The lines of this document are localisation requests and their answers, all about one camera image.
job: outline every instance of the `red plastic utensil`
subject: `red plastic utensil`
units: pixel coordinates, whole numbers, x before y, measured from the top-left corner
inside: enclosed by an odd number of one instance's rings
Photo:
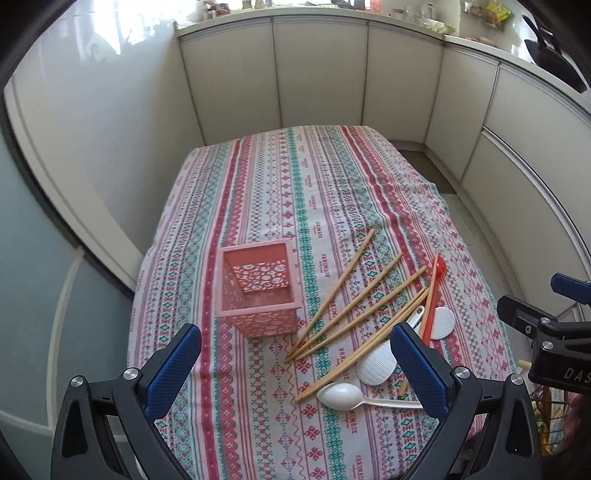
[[[433,296],[431,298],[431,304],[428,306],[429,311],[427,313],[427,320],[425,320],[425,329],[423,330],[423,343],[429,346],[431,342],[431,331],[433,330],[433,319],[435,318],[435,307],[439,302],[439,289],[437,288],[437,282],[441,280],[442,276],[447,271],[447,265],[442,257],[437,259],[437,269],[435,272],[435,285],[433,286]]]

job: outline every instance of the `cabinet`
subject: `cabinet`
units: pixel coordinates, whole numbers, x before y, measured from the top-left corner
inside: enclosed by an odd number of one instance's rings
[[[462,181],[501,243],[526,300],[552,314],[572,305],[550,288],[561,272],[587,280],[583,261],[551,193],[494,135],[482,133]]]
[[[359,125],[367,25],[292,17],[274,29],[282,125]]]
[[[486,125],[544,180],[591,245],[591,120],[564,96],[502,67]]]
[[[270,19],[183,37],[181,49],[207,145],[281,127]]]
[[[433,116],[425,145],[460,180],[478,139],[498,64],[473,53],[445,48]]]
[[[363,124],[389,140],[425,140],[443,44],[421,37],[370,24]]]

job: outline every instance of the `bottle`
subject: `bottle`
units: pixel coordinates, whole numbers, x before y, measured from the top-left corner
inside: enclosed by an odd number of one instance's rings
[[[433,4],[421,5],[421,18],[423,20],[435,20],[435,9],[433,8]]]

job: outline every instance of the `metal screw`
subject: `metal screw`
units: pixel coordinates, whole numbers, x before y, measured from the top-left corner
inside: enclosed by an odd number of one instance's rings
[[[523,377],[521,375],[517,375],[517,374],[512,374],[511,375],[511,381],[515,384],[515,385],[523,385]]]
[[[123,372],[123,378],[126,380],[133,380],[139,375],[139,370],[137,368],[128,368],[125,372]]]
[[[460,378],[468,378],[470,376],[470,371],[466,367],[457,367],[454,372]]]
[[[82,377],[74,377],[72,378],[72,381],[70,382],[70,385],[72,387],[79,387],[84,383],[84,379]]]

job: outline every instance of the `blue gripper pad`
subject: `blue gripper pad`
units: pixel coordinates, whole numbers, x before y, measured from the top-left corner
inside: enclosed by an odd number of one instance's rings
[[[200,353],[201,331],[191,325],[146,390],[144,412],[149,421],[166,416]]]
[[[449,413],[448,389],[417,341],[424,346],[419,336],[405,322],[396,325],[390,334],[392,354],[412,385],[423,409],[430,417],[443,420]]]
[[[568,277],[562,273],[555,273],[550,279],[552,291],[578,301],[584,305],[591,304],[591,283],[578,278]]]

